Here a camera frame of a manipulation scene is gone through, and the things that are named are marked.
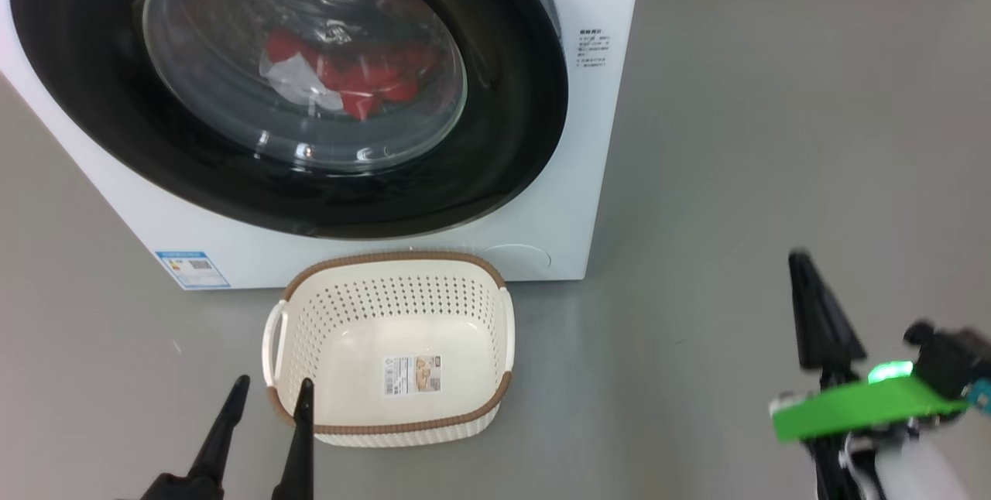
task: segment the white washing machine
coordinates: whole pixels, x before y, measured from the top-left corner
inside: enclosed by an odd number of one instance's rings
[[[572,280],[633,2],[3,0],[0,67],[185,289],[410,249]]]

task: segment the glowing green led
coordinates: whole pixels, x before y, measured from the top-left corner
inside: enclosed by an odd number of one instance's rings
[[[901,378],[912,374],[912,361],[882,362],[871,369],[867,381],[873,384],[889,378]]]

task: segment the laundry basket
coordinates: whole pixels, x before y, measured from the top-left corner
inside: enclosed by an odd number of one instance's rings
[[[293,423],[303,378],[313,433],[336,446],[403,447],[481,433],[513,370],[513,301],[480,258],[404,252],[299,274],[262,338],[269,398]]]

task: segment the floor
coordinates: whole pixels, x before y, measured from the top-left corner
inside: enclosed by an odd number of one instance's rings
[[[638,0],[588,278],[513,285],[516,370],[475,439],[318,444],[318,498],[810,498],[767,401],[803,244],[874,360],[918,317],[991,330],[991,0]],[[276,291],[184,293],[0,87],[0,497],[137,498],[254,379],[227,497],[270,496]],[[991,425],[935,440],[975,497]]]

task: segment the green strip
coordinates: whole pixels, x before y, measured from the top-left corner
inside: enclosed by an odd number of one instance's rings
[[[914,376],[847,384],[822,392],[771,416],[778,441],[808,440],[912,416],[946,415],[969,408],[946,401]]]

